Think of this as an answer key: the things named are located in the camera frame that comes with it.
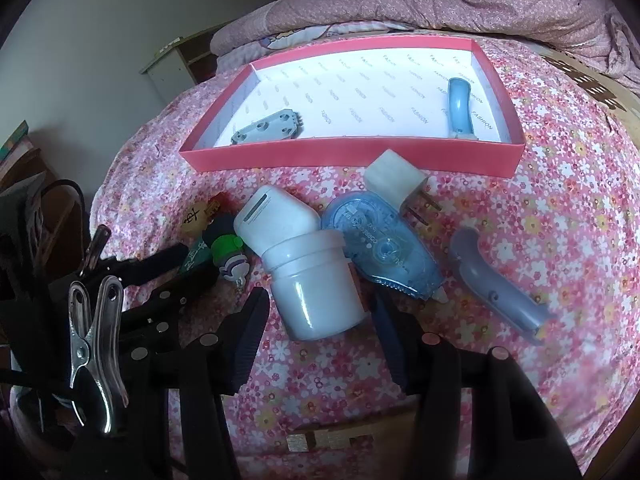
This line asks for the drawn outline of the purple grey curved handle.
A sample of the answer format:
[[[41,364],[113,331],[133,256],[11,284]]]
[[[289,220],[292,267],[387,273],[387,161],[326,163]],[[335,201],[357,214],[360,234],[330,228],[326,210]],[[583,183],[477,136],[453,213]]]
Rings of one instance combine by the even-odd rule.
[[[554,315],[487,262],[480,253],[480,233],[476,229],[465,226],[454,232],[448,258],[456,278],[478,301],[531,344],[544,343],[538,333]]]

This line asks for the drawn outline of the colourful cartoon figure toy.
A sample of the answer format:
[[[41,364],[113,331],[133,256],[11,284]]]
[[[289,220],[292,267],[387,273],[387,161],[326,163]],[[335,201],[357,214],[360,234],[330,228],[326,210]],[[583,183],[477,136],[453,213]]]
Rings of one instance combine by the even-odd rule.
[[[192,238],[193,244],[179,273],[212,262],[221,278],[243,288],[250,274],[250,262],[242,238],[235,233],[234,219],[224,193],[193,203],[181,223],[181,232]]]

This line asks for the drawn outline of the white plastic jar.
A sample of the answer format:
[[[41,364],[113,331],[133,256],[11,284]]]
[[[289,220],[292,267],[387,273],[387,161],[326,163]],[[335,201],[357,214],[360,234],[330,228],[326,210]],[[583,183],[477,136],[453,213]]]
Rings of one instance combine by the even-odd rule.
[[[342,232],[319,230],[284,240],[262,255],[291,339],[332,337],[366,317],[344,248]]]

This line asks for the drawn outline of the blue correction tape dispenser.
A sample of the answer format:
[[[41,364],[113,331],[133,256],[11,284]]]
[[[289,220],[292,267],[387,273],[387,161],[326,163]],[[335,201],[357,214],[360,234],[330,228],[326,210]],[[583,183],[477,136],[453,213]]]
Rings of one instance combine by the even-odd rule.
[[[411,226],[374,193],[334,198],[321,226],[343,234],[345,256],[366,280],[413,298],[448,301],[436,260]]]

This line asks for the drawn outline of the white wall plug adapter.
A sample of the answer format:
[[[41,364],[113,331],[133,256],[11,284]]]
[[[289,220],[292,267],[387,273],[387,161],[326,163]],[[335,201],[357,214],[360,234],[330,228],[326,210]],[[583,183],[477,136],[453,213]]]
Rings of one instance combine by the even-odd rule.
[[[427,206],[442,210],[425,191],[426,175],[393,150],[386,150],[367,166],[363,181],[369,192],[384,200],[398,214],[411,214],[424,226],[428,225],[428,221],[412,208],[417,197],[421,197]]]

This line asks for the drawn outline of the grey plastic piece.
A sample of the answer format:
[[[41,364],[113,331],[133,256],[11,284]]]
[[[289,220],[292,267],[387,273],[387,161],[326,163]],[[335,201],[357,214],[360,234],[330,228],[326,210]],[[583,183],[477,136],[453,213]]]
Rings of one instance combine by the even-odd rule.
[[[235,131],[232,144],[247,144],[295,139],[303,131],[303,119],[290,108],[279,110],[258,122]]]

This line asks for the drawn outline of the blue curved handle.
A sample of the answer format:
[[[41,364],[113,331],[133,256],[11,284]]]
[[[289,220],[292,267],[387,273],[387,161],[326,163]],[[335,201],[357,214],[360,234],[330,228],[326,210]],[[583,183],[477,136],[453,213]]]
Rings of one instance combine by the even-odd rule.
[[[471,85],[462,78],[448,81],[448,120],[450,136],[456,139],[476,140],[472,124]]]

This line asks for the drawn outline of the white earbuds case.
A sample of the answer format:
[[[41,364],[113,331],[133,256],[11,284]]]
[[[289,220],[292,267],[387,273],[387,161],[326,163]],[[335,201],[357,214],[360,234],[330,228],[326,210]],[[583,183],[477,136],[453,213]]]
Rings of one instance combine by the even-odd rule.
[[[235,234],[258,257],[290,238],[320,229],[314,209],[283,188],[263,185],[233,220]]]

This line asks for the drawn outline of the silver metal clip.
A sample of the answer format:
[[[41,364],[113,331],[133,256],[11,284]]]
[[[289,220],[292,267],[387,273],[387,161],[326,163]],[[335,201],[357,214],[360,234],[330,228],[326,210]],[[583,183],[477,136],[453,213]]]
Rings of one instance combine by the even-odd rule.
[[[113,275],[98,288],[96,300],[80,281],[70,284],[70,391],[81,426],[112,436],[129,403],[119,370],[119,329],[124,289]]]

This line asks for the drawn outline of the white bedside cabinet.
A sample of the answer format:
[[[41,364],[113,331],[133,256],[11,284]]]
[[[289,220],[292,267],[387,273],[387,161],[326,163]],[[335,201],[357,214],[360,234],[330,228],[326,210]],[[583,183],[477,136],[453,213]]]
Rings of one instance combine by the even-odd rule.
[[[215,76],[217,55],[210,50],[210,42],[223,27],[224,23],[171,40],[140,70],[165,104]]]

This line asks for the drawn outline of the cartoon print pillow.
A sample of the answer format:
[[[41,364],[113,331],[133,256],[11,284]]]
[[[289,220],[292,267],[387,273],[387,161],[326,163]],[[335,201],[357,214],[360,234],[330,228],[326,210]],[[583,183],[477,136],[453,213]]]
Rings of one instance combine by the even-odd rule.
[[[242,46],[218,56],[216,58],[217,72],[228,72],[228,70],[234,70],[273,53],[310,44],[317,40],[338,36],[377,34],[378,32],[408,32],[413,29],[414,27],[411,25],[393,21],[359,21],[314,25],[288,32],[277,32],[250,41],[248,44],[242,44]]]

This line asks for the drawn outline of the red shallow cardboard box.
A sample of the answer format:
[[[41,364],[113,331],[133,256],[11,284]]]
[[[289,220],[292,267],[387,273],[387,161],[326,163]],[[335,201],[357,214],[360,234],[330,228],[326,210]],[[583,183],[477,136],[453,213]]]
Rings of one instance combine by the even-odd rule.
[[[471,85],[476,140],[450,136],[450,78]],[[235,131],[285,108],[303,119],[295,139],[231,143]],[[420,169],[510,178],[525,145],[509,93],[476,41],[402,34],[310,44],[251,62],[180,154],[204,172],[368,166],[393,150]]]

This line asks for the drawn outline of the pink folded quilt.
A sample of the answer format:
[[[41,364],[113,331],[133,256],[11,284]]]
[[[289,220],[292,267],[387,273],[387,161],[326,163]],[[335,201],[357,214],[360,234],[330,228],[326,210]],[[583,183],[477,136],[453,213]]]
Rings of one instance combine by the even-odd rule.
[[[639,43],[611,0],[277,0],[218,30],[210,48],[221,56],[278,32],[360,21],[524,37],[639,90]]]

